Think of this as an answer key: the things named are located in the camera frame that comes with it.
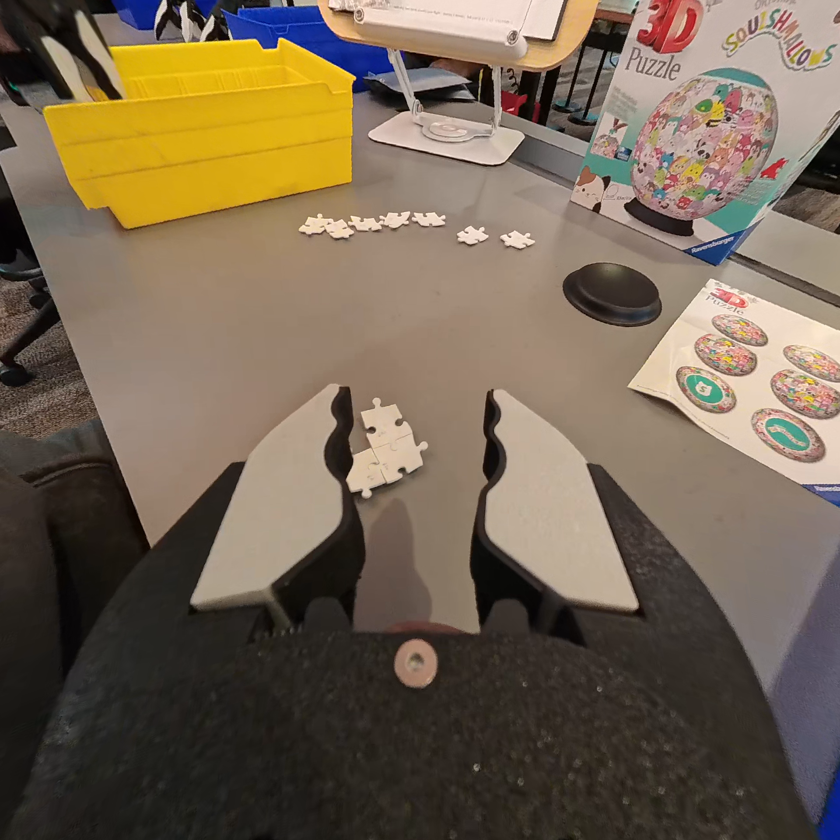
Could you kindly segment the clear plastic bag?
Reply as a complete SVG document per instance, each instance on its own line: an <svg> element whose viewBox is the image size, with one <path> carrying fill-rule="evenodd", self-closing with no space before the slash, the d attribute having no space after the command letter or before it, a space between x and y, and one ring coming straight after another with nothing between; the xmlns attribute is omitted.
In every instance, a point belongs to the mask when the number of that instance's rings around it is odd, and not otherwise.
<svg viewBox="0 0 840 840"><path fill-rule="evenodd" d="M478 87L466 77L449 70L426 67L407 71L416 98L428 102L473 102L476 100ZM368 74L361 79L363 89L373 96L390 102L391 105L404 109L406 102L396 73L394 71L378 75Z"/></svg>

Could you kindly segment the person's dark grey garment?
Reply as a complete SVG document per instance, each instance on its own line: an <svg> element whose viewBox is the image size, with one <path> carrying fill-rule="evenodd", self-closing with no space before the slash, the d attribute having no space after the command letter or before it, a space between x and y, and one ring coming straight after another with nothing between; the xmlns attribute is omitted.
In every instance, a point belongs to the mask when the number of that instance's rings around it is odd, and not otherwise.
<svg viewBox="0 0 840 840"><path fill-rule="evenodd" d="M2 465L2 833L82 644L148 548L111 458L29 455Z"/></svg>

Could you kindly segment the black round stand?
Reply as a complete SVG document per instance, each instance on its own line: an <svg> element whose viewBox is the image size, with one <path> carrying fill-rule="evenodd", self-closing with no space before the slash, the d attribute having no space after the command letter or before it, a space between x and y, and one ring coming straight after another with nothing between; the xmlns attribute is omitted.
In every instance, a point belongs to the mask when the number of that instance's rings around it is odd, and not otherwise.
<svg viewBox="0 0 840 840"><path fill-rule="evenodd" d="M572 271L562 285L566 300L587 317L614 327L642 327L658 319L658 288L640 271L596 262Z"/></svg>

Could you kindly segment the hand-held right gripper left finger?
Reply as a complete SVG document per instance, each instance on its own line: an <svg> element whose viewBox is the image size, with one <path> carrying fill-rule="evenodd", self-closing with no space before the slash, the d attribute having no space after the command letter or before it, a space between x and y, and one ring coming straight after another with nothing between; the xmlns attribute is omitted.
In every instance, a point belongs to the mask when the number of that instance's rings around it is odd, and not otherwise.
<svg viewBox="0 0 840 840"><path fill-rule="evenodd" d="M326 385L247 457L191 596L198 613L258 606L279 629L354 628L364 531L347 479L350 388Z"/></svg>

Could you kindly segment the black white striped objects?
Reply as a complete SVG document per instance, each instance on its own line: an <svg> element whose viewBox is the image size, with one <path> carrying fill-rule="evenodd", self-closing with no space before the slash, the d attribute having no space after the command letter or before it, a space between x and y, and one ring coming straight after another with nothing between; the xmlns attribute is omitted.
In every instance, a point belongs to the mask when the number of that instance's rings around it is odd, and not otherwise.
<svg viewBox="0 0 840 840"><path fill-rule="evenodd" d="M235 14L238 2L160 1L154 16L154 38L180 35L186 43L230 40L226 13Z"/></svg>

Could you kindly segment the blue object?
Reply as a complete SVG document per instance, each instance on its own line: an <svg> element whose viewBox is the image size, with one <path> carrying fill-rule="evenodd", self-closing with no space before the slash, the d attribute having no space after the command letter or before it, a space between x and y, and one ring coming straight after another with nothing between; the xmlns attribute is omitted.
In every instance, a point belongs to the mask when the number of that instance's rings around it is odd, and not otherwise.
<svg viewBox="0 0 840 840"><path fill-rule="evenodd" d="M837 769L816 828L819 839L839 839L839 787L840 777Z"/></svg>

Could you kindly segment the colourful puzzle ball box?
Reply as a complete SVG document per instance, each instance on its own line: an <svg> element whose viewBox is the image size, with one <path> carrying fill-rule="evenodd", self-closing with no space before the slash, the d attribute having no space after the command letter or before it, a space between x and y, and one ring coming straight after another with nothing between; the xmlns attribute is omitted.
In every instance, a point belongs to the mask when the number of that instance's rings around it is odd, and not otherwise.
<svg viewBox="0 0 840 840"><path fill-rule="evenodd" d="M572 203L718 266L838 129L838 9L640 2Z"/></svg>

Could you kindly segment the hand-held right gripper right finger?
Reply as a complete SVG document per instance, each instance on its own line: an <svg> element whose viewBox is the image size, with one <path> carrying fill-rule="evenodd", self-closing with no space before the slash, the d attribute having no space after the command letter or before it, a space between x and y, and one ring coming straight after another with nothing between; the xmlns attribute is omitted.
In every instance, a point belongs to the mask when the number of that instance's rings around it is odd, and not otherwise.
<svg viewBox="0 0 840 840"><path fill-rule="evenodd" d="M636 614L638 596L583 454L501 388L486 395L483 431L486 483L469 552L480 624L506 601L547 635L574 624L574 607Z"/></svg>

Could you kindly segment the dark office chair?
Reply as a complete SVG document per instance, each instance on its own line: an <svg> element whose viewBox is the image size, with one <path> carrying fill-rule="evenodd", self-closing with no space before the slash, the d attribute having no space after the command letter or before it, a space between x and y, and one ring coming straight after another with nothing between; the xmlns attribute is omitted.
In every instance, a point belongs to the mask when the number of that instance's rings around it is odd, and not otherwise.
<svg viewBox="0 0 840 840"><path fill-rule="evenodd" d="M2 385L20 387L30 382L32 375L18 362L18 356L56 326L60 315L4 173L1 174L1 278L26 285L28 303L35 310L27 326L1 352Z"/></svg>

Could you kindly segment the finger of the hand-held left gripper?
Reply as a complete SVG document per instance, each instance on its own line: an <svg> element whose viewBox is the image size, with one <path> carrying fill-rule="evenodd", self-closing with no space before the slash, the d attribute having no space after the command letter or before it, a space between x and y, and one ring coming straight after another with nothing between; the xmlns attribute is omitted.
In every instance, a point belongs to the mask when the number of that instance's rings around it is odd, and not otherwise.
<svg viewBox="0 0 840 840"><path fill-rule="evenodd" d="M50 73L50 84L59 99L72 102L91 102L92 96L82 78L77 59L55 38L44 35L40 44Z"/></svg>
<svg viewBox="0 0 840 840"><path fill-rule="evenodd" d="M125 99L125 86L109 46L93 16L83 9L74 11L80 59L96 86L109 100Z"/></svg>

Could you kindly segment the blue box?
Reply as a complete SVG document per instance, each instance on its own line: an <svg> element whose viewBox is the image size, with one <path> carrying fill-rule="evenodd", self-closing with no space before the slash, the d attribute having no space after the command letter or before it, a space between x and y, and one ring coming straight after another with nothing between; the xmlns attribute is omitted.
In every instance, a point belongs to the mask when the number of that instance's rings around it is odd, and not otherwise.
<svg viewBox="0 0 840 840"><path fill-rule="evenodd" d="M366 89L365 79L392 72L385 48L341 39L318 6L241 7L224 17L231 39L253 39L264 49L288 40L353 75L355 92Z"/></svg>

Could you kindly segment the wooden board with instruction sheet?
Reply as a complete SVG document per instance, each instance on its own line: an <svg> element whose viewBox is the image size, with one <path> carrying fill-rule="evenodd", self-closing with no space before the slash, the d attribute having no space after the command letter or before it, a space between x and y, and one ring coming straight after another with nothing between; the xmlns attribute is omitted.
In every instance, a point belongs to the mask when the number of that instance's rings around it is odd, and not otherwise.
<svg viewBox="0 0 840 840"><path fill-rule="evenodd" d="M456 43L454 38L449 36L440 38L371 32L369 28L356 24L351 15L332 10L327 1L319 1L318 9L332 32L349 43L400 49L489 67L512 67L543 72L558 67L578 48L589 32L598 4L597 1L567 2L555 40L526 38L524 41L527 50L522 56L514 56L509 49L501 47L490 47L480 52L477 46L462 45L460 41Z"/></svg>

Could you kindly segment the white printed instruction leaflet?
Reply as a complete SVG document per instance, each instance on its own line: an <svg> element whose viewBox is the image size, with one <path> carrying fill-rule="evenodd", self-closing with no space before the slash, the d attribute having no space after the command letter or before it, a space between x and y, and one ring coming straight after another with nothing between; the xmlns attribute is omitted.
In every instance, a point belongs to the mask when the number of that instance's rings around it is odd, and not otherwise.
<svg viewBox="0 0 840 840"><path fill-rule="evenodd" d="M628 388L838 507L838 329L709 279Z"/></svg>

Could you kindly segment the yellow plastic bin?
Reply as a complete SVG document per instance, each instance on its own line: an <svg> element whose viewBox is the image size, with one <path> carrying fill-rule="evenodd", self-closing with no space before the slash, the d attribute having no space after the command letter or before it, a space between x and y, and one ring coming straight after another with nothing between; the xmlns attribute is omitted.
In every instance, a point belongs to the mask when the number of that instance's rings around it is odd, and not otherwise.
<svg viewBox="0 0 840 840"><path fill-rule="evenodd" d="M69 184L123 228L350 183L354 77L285 39L112 49L128 97L45 108Z"/></svg>

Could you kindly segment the person's jeans leg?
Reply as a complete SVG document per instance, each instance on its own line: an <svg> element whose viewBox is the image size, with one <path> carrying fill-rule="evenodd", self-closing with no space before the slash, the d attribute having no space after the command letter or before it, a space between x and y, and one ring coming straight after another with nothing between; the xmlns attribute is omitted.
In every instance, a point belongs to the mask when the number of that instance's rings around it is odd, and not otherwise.
<svg viewBox="0 0 840 840"><path fill-rule="evenodd" d="M75 427L66 427L43 438L1 431L1 467L6 472L25 476L59 461L81 458L84 461L105 460L114 463L108 436L99 418Z"/></svg>

